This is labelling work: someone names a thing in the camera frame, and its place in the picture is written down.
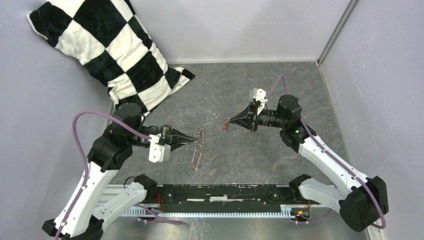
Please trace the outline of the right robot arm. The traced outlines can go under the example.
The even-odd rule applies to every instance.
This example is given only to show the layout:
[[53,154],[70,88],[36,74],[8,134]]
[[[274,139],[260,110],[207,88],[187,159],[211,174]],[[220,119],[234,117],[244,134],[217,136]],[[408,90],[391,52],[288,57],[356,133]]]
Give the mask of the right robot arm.
[[384,229],[385,214],[389,211],[385,181],[373,178],[355,169],[333,150],[301,116],[302,107],[297,97],[282,95],[275,110],[265,107],[266,99],[251,97],[249,105],[228,123],[246,128],[252,133],[259,126],[279,128],[284,144],[313,163],[334,184],[323,184],[303,174],[289,185],[289,199],[295,204],[306,200],[317,202],[338,213],[342,220],[356,232],[369,226]]

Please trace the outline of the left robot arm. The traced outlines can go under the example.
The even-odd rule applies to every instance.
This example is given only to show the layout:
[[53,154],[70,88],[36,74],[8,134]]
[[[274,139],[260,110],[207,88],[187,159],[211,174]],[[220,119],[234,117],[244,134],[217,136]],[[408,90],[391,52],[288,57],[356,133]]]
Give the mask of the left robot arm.
[[120,105],[109,119],[111,124],[93,142],[89,153],[82,154],[84,171],[70,200],[56,218],[42,226],[56,240],[99,240],[125,211],[156,200],[157,183],[141,174],[117,196],[98,206],[109,182],[133,154],[134,146],[148,148],[148,159],[161,163],[169,159],[171,151],[197,141],[170,125],[144,126],[142,108],[136,103]]

